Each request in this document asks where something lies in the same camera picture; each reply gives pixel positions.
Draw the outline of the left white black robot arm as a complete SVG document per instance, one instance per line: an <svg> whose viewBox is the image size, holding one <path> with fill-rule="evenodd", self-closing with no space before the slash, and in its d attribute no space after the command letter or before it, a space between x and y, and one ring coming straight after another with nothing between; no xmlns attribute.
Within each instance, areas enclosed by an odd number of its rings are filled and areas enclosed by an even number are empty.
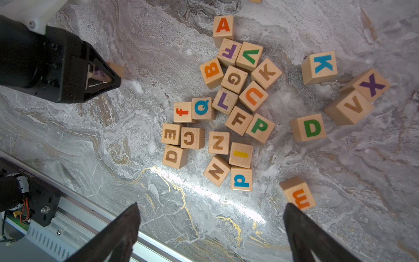
<svg viewBox="0 0 419 262"><path fill-rule="evenodd" d="M66 4L11 1L1 8L1 85L55 103L84 103L119 88L121 75L94 47L48 22Z"/></svg>

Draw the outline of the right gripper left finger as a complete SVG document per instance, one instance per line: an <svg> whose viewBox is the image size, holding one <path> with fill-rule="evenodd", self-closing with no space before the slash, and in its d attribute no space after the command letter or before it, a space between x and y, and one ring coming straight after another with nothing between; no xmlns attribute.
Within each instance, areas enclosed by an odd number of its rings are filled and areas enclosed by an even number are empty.
<svg viewBox="0 0 419 262"><path fill-rule="evenodd" d="M130 261L141 223L137 203L128 206L118 216L93 203L75 203L65 211L65 215L86 230L98 230L98 226L108 222L97 235L72 254L68 262L103 262L106 259L110 262Z"/></svg>

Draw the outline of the green D letter block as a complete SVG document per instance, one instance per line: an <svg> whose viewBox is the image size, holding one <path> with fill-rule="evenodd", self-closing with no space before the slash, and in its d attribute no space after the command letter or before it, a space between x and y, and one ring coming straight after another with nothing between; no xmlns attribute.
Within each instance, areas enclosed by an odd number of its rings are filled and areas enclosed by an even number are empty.
<svg viewBox="0 0 419 262"><path fill-rule="evenodd" d="M326 129L321 114L299 117L290 121L292 136L296 142L326 138Z"/></svg>

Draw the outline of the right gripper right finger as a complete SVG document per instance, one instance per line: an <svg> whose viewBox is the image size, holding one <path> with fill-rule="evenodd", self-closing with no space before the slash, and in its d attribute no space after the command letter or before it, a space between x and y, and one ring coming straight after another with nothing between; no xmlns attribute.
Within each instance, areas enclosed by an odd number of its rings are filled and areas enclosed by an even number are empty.
<svg viewBox="0 0 419 262"><path fill-rule="evenodd" d="M288 203L283 214L293 261L358 262L359 259L321 229L297 206Z"/></svg>

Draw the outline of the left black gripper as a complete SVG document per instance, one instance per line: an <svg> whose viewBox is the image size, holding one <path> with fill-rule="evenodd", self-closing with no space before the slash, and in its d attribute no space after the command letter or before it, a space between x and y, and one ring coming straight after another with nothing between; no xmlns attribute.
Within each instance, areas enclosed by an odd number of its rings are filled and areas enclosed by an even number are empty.
<svg viewBox="0 0 419 262"><path fill-rule="evenodd" d="M77 35L48 26L41 42L41 78L33 94L55 103L84 103L120 87L121 77L91 44Z"/></svg>

